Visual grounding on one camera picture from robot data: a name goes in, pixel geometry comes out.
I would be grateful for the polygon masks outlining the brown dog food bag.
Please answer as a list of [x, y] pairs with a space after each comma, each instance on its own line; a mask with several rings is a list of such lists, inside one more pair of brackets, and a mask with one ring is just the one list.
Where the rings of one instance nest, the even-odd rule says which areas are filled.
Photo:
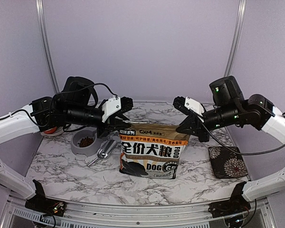
[[120, 130], [119, 172], [152, 179], [175, 179], [180, 155], [190, 136], [178, 133], [177, 125], [133, 123]]

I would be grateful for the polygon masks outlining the grey double pet bowl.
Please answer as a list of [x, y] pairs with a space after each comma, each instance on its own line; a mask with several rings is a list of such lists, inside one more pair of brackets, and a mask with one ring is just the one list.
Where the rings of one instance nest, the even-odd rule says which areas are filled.
[[97, 153], [103, 141], [103, 138], [97, 137], [97, 131], [94, 128], [80, 130], [72, 136], [71, 152], [74, 155], [92, 156]]

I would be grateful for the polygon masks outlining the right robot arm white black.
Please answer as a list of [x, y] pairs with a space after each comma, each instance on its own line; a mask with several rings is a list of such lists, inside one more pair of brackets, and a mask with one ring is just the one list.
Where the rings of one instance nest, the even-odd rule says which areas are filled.
[[[234, 76], [217, 79], [209, 85], [216, 108], [205, 111], [202, 104], [192, 98], [178, 96], [173, 106], [186, 115], [176, 129], [179, 133], [198, 137], [208, 142], [212, 131], [237, 125], [251, 125], [263, 131], [285, 147], [285, 114], [263, 95], [254, 94], [245, 99]], [[285, 190], [285, 167], [258, 180], [237, 184], [228, 200], [209, 205], [213, 218], [228, 216], [250, 209], [250, 202]]]

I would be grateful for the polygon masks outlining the metal food scoop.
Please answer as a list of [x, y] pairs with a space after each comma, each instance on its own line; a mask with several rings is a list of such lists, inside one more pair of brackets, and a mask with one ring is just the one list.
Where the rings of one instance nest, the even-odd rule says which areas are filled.
[[117, 146], [116, 140], [108, 140], [106, 141], [97, 151], [97, 157], [92, 160], [87, 166], [90, 167], [92, 164], [94, 164], [98, 160], [106, 160], [112, 153], [112, 151]]

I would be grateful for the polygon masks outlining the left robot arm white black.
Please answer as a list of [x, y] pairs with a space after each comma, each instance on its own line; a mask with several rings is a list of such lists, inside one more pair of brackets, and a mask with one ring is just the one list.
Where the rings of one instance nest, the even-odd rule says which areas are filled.
[[[133, 100], [113, 94], [100, 103], [95, 86], [96, 83], [87, 78], [70, 76], [64, 89], [53, 97], [34, 100], [23, 108], [0, 117], [0, 144], [26, 134], [45, 132], [68, 124], [94, 127], [99, 138], [128, 128], [130, 125], [126, 122], [124, 113], [133, 108]], [[64, 201], [47, 198], [40, 182], [20, 175], [1, 159], [0, 185], [24, 198], [28, 209], [48, 215], [64, 214]]]

